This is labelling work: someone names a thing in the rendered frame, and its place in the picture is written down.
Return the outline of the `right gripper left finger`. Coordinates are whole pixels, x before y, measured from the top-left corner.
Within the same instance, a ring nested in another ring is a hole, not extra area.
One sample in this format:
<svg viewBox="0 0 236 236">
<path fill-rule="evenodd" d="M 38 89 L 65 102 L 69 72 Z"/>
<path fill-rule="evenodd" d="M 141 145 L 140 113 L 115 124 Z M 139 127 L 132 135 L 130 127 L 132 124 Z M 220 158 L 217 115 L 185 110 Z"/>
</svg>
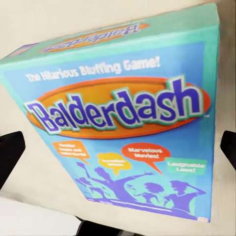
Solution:
<svg viewBox="0 0 236 236">
<path fill-rule="evenodd" d="M 26 149 L 22 131 L 0 136 L 0 190 Z"/>
</svg>

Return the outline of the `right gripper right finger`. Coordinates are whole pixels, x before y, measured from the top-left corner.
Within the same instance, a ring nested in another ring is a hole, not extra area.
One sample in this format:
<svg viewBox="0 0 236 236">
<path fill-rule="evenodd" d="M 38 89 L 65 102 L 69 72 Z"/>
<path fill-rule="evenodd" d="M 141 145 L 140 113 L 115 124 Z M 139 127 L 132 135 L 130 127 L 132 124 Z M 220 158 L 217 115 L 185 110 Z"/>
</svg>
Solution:
<svg viewBox="0 0 236 236">
<path fill-rule="evenodd" d="M 226 130 L 223 134 L 220 147 L 236 170 L 236 132 Z"/>
</svg>

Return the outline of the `board game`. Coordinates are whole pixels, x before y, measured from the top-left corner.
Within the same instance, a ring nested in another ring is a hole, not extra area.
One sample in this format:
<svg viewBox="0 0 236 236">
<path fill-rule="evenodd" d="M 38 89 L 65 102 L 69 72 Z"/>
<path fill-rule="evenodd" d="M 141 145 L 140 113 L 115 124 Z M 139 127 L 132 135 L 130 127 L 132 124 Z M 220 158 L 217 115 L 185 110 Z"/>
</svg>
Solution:
<svg viewBox="0 0 236 236">
<path fill-rule="evenodd" d="M 23 44 L 0 81 L 89 201 L 211 221 L 214 2 Z"/>
</svg>

